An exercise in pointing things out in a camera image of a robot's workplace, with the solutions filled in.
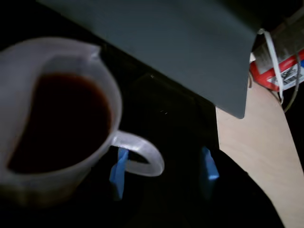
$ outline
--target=gray panel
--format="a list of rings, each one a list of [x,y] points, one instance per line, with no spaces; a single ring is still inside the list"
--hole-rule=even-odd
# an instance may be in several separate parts
[[[219,108],[242,118],[256,33],[201,0],[39,0]]]

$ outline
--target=tea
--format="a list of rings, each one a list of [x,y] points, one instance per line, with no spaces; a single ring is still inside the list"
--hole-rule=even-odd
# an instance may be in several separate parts
[[[107,100],[93,82],[75,74],[43,75],[8,168],[42,173],[77,164],[103,144],[110,124]]]

